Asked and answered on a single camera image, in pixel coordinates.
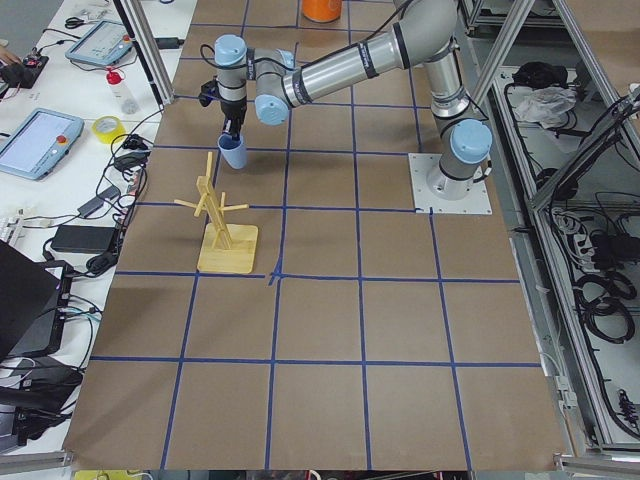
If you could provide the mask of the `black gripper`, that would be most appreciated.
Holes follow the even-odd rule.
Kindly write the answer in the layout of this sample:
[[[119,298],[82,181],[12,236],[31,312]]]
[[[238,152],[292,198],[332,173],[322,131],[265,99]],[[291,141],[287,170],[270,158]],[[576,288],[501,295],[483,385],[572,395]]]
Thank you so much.
[[[232,140],[239,141],[247,111],[246,94],[243,93],[239,99],[228,99],[221,92],[221,88],[222,85],[218,82],[217,77],[214,76],[212,80],[201,85],[198,101],[204,108],[208,107],[213,101],[218,101],[225,115],[225,134]]]

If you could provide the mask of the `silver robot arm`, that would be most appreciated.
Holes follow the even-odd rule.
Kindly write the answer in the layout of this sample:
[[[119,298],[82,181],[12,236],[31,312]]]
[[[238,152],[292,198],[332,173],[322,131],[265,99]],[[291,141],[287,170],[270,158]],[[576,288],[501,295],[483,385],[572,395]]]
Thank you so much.
[[[201,86],[202,106],[218,101],[224,114],[218,145],[224,153],[242,146],[248,82],[256,87],[260,122],[277,126],[292,109],[374,79],[390,70],[421,65],[431,88],[431,112],[443,153],[427,175],[429,189],[445,200],[466,197],[493,143],[490,129],[471,112],[474,100],[465,88],[456,58],[454,1],[405,1],[380,30],[321,58],[298,66],[291,52],[250,48],[234,34],[218,37],[209,63],[215,76]]]

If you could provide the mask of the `person hand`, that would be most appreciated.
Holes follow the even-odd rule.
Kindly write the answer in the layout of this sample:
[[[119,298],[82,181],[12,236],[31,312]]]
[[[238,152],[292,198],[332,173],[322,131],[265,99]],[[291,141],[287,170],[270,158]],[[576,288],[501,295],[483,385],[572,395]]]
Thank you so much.
[[[11,52],[4,44],[0,45],[0,60],[5,65],[20,64],[22,62],[21,58]]]

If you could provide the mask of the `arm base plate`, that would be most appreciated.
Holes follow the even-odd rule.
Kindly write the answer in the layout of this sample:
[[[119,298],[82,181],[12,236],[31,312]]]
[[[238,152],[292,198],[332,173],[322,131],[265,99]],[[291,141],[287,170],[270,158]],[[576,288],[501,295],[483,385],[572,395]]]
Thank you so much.
[[[452,180],[440,169],[441,154],[410,153],[409,172],[414,210],[424,214],[491,215],[492,208],[478,167],[467,180]]]

